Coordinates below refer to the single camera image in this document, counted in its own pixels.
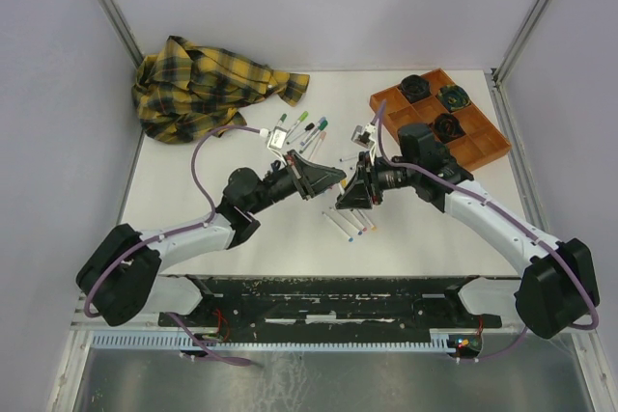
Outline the yellow marker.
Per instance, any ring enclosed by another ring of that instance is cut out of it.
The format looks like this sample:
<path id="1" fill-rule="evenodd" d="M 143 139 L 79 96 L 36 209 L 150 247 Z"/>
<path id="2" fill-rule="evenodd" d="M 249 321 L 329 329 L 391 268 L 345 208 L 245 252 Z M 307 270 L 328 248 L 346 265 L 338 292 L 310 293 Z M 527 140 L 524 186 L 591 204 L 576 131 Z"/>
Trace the yellow marker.
<path id="1" fill-rule="evenodd" d="M 363 219 L 363 221 L 367 224 L 369 229 L 371 229 L 372 231 L 375 231 L 377 229 L 377 226 L 374 224 L 374 222 L 370 219 L 370 217 L 365 212 L 363 212 L 362 210 L 357 210 L 356 212 Z"/>

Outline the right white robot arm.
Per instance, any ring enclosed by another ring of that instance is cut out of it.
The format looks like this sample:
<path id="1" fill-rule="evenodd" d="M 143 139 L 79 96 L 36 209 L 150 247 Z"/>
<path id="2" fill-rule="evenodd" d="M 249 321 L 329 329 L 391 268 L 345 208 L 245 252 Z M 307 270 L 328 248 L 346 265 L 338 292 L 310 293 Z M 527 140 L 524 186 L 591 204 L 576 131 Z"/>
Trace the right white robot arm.
<path id="1" fill-rule="evenodd" d="M 600 303 L 590 249 L 563 241 L 502 206 L 461 166 L 425 124 L 398 131 L 401 153 L 384 155 L 381 126 L 357 126 L 352 141 L 363 147 L 355 173 L 336 201 L 338 209 L 371 209 L 387 190 L 411 187 L 439 211 L 467 225 L 516 270 L 520 286 L 507 302 L 535 335 L 550 339 L 565 328 L 593 330 Z"/>

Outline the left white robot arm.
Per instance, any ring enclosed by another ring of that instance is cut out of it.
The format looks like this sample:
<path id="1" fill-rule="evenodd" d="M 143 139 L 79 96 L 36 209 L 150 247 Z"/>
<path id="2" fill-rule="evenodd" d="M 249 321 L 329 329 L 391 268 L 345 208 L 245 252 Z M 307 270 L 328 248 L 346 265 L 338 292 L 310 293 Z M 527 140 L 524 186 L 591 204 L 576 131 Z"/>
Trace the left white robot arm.
<path id="1" fill-rule="evenodd" d="M 345 178 L 345 173 L 302 158 L 284 156 L 278 171 L 260 178 L 250 168 L 228 177 L 220 204 L 207 216 L 172 229 L 139 232 L 114 227 L 78 271 L 75 282 L 86 296 L 84 312 L 111 327 L 141 313 L 175 313 L 202 325 L 213 314 L 212 300 L 188 277 L 164 275 L 180 262 L 233 249 L 260 226 L 255 215 L 294 195 L 310 200 Z"/>

